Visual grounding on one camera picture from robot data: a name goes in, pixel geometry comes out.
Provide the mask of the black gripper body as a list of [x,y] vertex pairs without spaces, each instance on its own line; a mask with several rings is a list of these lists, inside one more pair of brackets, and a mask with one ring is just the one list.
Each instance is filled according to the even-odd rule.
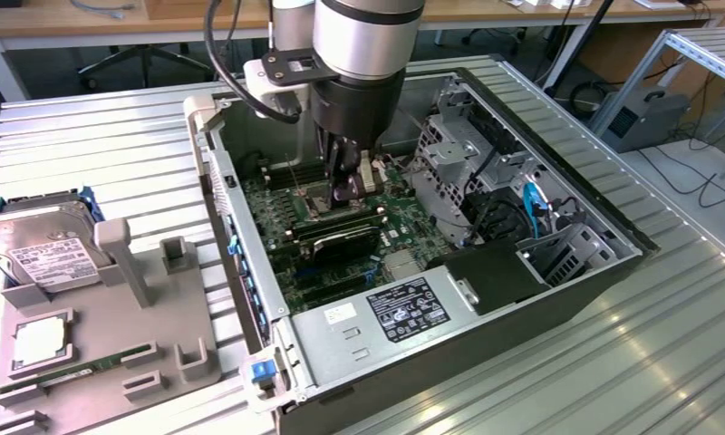
[[398,104],[398,76],[358,80],[340,76],[311,85],[315,124],[334,138],[370,149],[390,128]]

